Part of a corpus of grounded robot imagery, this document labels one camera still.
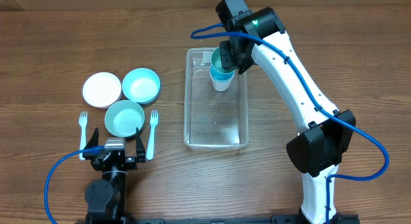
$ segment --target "white fork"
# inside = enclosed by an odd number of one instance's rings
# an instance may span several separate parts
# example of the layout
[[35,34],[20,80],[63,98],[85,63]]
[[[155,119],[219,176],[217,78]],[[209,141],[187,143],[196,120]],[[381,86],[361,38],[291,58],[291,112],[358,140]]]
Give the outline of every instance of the white fork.
[[152,160],[154,158],[154,146],[155,146],[155,127],[159,124],[159,111],[153,110],[150,118],[150,137],[148,138],[148,147],[146,153],[146,159]]
[[[87,122],[88,122],[88,111],[84,111],[80,113],[80,118],[78,119],[78,124],[80,127],[82,127],[82,135],[80,136],[80,150],[83,150],[85,145],[86,145],[86,128],[87,128]],[[79,154],[80,160],[85,160],[83,157],[83,154]]]

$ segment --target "plastic tray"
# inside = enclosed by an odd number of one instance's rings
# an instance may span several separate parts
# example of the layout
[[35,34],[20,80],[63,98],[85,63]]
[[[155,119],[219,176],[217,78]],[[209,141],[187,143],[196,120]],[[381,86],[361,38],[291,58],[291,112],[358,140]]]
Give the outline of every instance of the plastic tray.
[[214,49],[187,52],[184,142],[194,150],[239,149],[249,141],[247,75],[236,74],[226,91],[216,91],[210,79]]

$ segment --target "brown tabletop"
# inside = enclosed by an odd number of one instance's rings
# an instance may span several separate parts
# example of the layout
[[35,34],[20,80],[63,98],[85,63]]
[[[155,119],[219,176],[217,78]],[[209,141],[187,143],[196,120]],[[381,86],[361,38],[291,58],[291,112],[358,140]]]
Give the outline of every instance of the brown tabletop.
[[[299,58],[340,110],[388,149],[388,171],[372,182],[337,179],[338,212],[363,223],[411,223],[411,7],[280,6]],[[285,146],[292,117],[259,67],[247,71],[248,146],[240,151],[191,151],[183,141],[187,50],[222,39],[190,40],[218,22],[213,8],[0,13],[0,223],[46,223],[44,181],[52,165],[78,149],[78,116],[89,111],[87,134],[109,136],[105,110],[82,98],[92,74],[121,80],[138,67],[161,78],[157,149],[128,176],[127,210],[140,218],[226,218],[294,214],[301,174]],[[148,142],[149,129],[141,137]],[[134,142],[127,152],[133,152]],[[354,134],[340,173],[365,176],[382,166],[371,143]],[[101,177],[78,157],[64,162],[49,188],[59,223],[82,221],[84,190]]]

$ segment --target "blue cable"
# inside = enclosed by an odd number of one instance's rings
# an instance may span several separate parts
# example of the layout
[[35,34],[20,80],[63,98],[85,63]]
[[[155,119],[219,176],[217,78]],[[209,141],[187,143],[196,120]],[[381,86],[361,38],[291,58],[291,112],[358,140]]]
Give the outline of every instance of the blue cable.
[[214,33],[214,34],[208,34],[208,35],[195,35],[199,32],[207,31],[207,30],[210,30],[212,28],[217,28],[217,27],[222,27],[222,26],[223,26],[223,24],[219,23],[219,24],[215,24],[215,25],[203,28],[203,29],[193,31],[192,34],[190,35],[190,38],[192,38],[192,39],[208,39],[208,38],[214,38],[214,37],[235,36],[235,37],[250,39],[250,40],[253,40],[254,42],[256,42],[258,44],[263,44],[266,47],[269,47],[271,50],[275,51],[279,56],[281,56],[287,64],[290,65],[290,67],[293,69],[294,73],[297,75],[298,79],[301,82],[301,85],[304,87],[304,90],[306,91],[308,97],[311,99],[312,103],[314,104],[315,108],[317,108],[317,110],[319,110],[322,114],[324,114],[330,120],[332,120],[334,122],[337,122],[338,124],[342,125],[343,127],[348,128],[348,129],[360,134],[361,136],[363,136],[367,140],[371,141],[373,144],[375,144],[380,149],[380,151],[384,155],[384,165],[382,166],[382,168],[380,170],[378,170],[378,172],[376,172],[375,174],[373,174],[371,176],[354,177],[354,176],[348,176],[348,175],[334,174],[334,175],[329,175],[327,177],[327,179],[326,179],[326,194],[327,194],[326,223],[329,224],[329,212],[328,212],[329,203],[330,203],[329,184],[331,182],[331,179],[332,178],[343,178],[343,179],[355,180],[355,181],[368,181],[368,180],[373,180],[375,178],[378,178],[379,176],[381,176],[387,170],[387,168],[390,164],[390,157],[389,157],[389,154],[388,154],[387,150],[384,148],[384,146],[380,142],[378,142],[375,138],[373,138],[369,134],[365,133],[364,131],[360,130],[359,128],[356,128],[356,127],[350,125],[349,123],[346,123],[346,122],[336,118],[335,116],[332,116],[331,114],[329,114],[328,112],[323,110],[321,105],[319,105],[317,103],[317,101],[315,100],[313,94],[310,91],[310,88],[308,87],[308,85],[305,82],[304,78],[302,77],[301,73],[298,71],[298,68],[294,65],[294,63],[291,61],[291,59],[288,56],[286,56],[280,49],[276,48],[275,46],[273,46],[269,42],[267,42],[263,39],[260,39],[258,37],[255,37],[255,36],[252,36],[252,35],[249,35],[249,34],[245,34],[245,33],[240,33],[240,32],[221,32],[221,33]]
[[57,222],[56,222],[56,220],[54,220],[53,216],[50,213],[49,201],[48,201],[48,193],[49,193],[48,191],[49,191],[50,179],[51,179],[51,176],[52,176],[54,170],[56,170],[57,166],[60,165],[63,161],[67,160],[68,158],[70,158],[72,156],[75,156],[75,155],[80,154],[80,153],[100,151],[103,148],[104,148],[104,146],[96,146],[96,147],[89,148],[89,149],[86,149],[86,150],[78,150],[78,151],[72,152],[72,153],[66,155],[65,157],[61,158],[60,160],[58,160],[58,162],[51,168],[51,170],[49,172],[49,175],[47,176],[47,179],[46,179],[46,185],[44,186],[44,208],[46,210],[47,217],[49,217],[49,220],[50,220],[50,222],[52,222],[52,224],[57,224]]

